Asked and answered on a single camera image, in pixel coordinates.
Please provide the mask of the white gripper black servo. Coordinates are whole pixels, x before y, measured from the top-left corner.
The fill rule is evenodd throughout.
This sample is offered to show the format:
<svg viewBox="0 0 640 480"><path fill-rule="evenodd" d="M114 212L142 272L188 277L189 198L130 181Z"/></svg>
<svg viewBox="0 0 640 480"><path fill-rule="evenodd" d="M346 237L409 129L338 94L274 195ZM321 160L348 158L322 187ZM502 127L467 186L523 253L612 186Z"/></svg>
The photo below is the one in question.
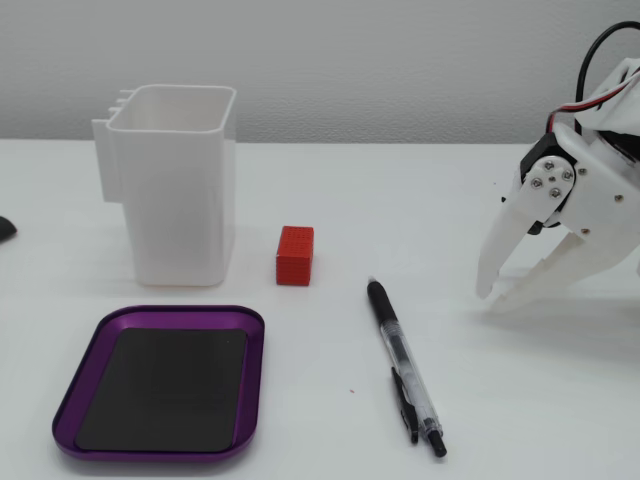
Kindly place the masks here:
<svg viewBox="0 0 640 480"><path fill-rule="evenodd" d="M499 272L535 225L569 233L492 310L505 313L609 270L639 246L639 137L596 131L588 144L558 124L529 150L515 173L478 261L476 294L489 296Z"/></svg>

